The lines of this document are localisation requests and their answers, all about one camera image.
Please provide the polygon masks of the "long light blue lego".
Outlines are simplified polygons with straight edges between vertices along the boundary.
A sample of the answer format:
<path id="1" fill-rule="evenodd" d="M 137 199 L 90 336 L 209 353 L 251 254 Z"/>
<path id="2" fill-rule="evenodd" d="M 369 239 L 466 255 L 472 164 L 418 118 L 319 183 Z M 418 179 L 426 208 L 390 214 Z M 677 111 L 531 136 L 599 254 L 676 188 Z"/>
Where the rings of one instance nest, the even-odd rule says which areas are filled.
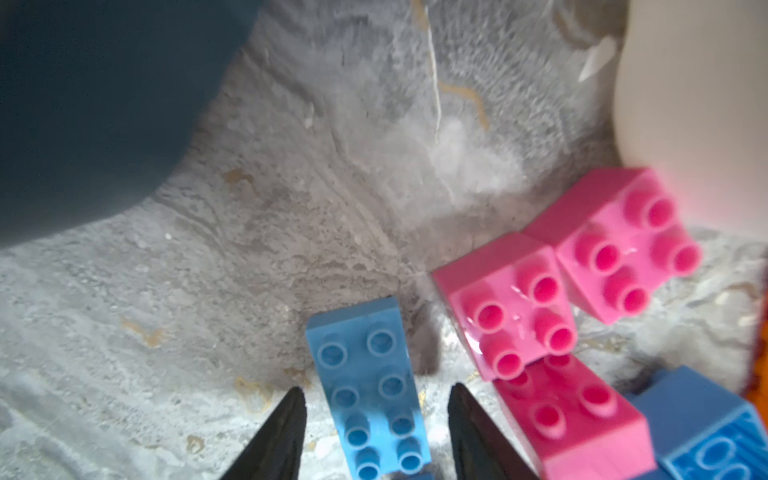
<path id="1" fill-rule="evenodd" d="M 419 473 L 431 453 L 397 299 L 315 314 L 305 336 L 351 476 Z"/>

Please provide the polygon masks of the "blue lego brick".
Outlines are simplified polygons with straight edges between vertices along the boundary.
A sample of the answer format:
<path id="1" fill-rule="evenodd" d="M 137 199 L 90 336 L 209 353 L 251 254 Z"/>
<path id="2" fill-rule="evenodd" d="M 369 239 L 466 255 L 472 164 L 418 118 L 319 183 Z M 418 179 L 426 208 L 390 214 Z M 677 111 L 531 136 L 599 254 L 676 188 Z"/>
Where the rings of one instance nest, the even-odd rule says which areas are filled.
<path id="1" fill-rule="evenodd" d="M 757 410 L 697 371 L 659 370 L 627 399 L 650 428 L 657 467 L 643 479 L 767 477 L 767 433 Z"/>

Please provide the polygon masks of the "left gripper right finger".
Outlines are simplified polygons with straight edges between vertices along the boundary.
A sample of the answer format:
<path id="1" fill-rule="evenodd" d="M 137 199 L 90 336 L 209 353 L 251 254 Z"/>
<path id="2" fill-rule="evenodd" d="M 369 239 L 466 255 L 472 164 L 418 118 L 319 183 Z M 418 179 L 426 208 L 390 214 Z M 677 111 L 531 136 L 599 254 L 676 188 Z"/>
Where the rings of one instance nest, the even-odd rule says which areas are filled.
<path id="1" fill-rule="evenodd" d="M 447 411 L 458 479 L 539 479 L 464 384 L 452 386 Z"/>

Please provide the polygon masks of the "pink lego brick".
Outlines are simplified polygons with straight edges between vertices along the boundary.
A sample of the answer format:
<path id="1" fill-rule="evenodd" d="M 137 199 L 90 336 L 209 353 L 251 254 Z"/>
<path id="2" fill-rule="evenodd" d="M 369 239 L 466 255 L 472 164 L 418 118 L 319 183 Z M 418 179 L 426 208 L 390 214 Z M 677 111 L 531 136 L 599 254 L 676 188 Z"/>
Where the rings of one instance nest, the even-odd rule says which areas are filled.
<path id="1" fill-rule="evenodd" d="M 646 417 L 572 354 L 493 382 L 542 479 L 634 479 L 657 468 Z"/>
<path id="2" fill-rule="evenodd" d="M 554 250 L 505 234 L 432 272 L 457 331 L 485 381 L 511 380 L 578 340 Z"/>

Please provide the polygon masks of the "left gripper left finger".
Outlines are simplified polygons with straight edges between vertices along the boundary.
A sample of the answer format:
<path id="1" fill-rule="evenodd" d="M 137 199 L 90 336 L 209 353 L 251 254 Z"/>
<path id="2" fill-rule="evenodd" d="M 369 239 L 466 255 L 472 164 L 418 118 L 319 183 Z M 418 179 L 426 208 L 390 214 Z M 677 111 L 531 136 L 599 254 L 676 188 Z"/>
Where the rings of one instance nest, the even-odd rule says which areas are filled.
<path id="1" fill-rule="evenodd" d="M 307 424 L 304 391 L 291 388 L 221 480 L 292 479 L 299 476 Z"/>

